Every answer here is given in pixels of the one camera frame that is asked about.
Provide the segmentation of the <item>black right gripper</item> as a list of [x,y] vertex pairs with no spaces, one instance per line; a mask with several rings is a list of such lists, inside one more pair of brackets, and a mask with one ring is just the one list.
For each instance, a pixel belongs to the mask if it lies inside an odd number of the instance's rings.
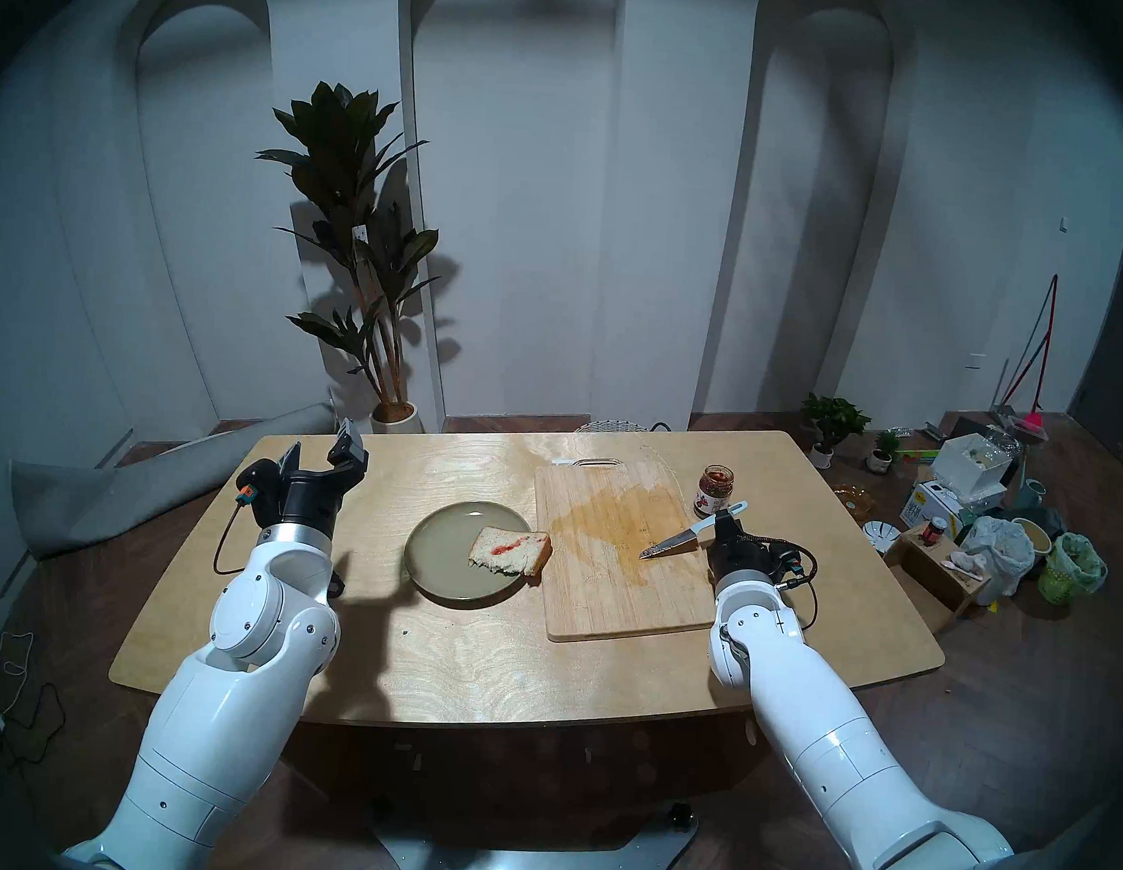
[[709,547],[707,566],[714,586],[724,586],[727,577],[757,579],[780,586],[798,578],[800,547],[787,540],[745,535],[732,514],[720,510],[713,518],[714,538]]

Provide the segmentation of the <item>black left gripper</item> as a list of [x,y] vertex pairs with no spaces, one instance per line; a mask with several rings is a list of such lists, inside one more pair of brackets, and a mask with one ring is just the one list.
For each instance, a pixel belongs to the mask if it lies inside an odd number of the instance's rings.
[[257,526],[292,523],[334,531],[345,494],[367,473],[368,451],[362,442],[358,425],[345,418],[328,452],[329,470],[300,470],[302,445],[295,441],[279,461],[262,458],[249,464],[239,471],[235,487],[247,496]]

